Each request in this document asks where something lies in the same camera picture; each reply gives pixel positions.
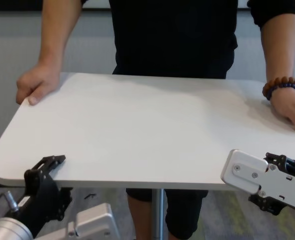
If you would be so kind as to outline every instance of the black pants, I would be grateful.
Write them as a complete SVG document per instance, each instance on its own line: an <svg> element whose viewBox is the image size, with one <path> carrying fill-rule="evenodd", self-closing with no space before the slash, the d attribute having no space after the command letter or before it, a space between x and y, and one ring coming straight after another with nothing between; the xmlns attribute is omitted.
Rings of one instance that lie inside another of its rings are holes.
<svg viewBox="0 0 295 240"><path fill-rule="evenodd" d="M113 74L155 76L155 77L183 77L225 79L228 69L232 66L234 53L223 54L218 59L200 66L199 69L173 70L164 68L150 68L139 66L117 66ZM139 201L151 202L151 189L127 188L127 194ZM189 239L198 228L198 220L202 206L202 199L208 194L207 190L166 189L168 208L165 221L168 231L180 240Z"/></svg>

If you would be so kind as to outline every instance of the person's left hand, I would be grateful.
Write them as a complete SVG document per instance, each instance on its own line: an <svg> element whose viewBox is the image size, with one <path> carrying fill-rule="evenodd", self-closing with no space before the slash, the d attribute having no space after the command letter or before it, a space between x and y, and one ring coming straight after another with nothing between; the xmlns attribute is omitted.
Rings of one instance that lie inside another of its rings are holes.
<svg viewBox="0 0 295 240"><path fill-rule="evenodd" d="M290 119L295 127L295 89L285 87L274 90L270 102L275 110Z"/></svg>

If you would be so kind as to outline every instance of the person's right hand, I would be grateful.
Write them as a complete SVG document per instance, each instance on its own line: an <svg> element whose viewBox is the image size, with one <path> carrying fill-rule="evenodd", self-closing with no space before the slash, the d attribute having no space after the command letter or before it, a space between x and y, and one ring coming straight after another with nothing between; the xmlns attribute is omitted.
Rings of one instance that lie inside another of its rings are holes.
<svg viewBox="0 0 295 240"><path fill-rule="evenodd" d="M17 80L16 102L21 104L25 98L28 98L30 105L36 105L45 95L56 90L59 82L59 70L37 64Z"/></svg>

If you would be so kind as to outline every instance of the forearm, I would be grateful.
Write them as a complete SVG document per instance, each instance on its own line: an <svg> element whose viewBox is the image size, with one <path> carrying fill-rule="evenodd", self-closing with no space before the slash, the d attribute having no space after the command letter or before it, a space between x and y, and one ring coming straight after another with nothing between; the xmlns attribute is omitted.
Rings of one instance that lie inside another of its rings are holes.
<svg viewBox="0 0 295 240"><path fill-rule="evenodd" d="M39 63L61 70L68 38L82 10L80 0L44 0Z"/></svg>
<svg viewBox="0 0 295 240"><path fill-rule="evenodd" d="M266 79L291 77L295 65L295 14L281 14L261 30L266 62Z"/></svg>

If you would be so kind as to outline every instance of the hand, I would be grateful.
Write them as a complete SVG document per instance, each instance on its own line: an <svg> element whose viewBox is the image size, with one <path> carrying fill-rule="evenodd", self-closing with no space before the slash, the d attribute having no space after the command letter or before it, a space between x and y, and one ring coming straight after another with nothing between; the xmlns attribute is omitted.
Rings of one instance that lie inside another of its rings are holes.
<svg viewBox="0 0 295 240"><path fill-rule="evenodd" d="M60 70L45 64L37 64L16 82L16 102L21 104L28 97L30 105L36 105L45 95L57 89Z"/></svg>
<svg viewBox="0 0 295 240"><path fill-rule="evenodd" d="M289 118L295 127L295 89L278 88L273 91L270 101L275 110L283 117Z"/></svg>

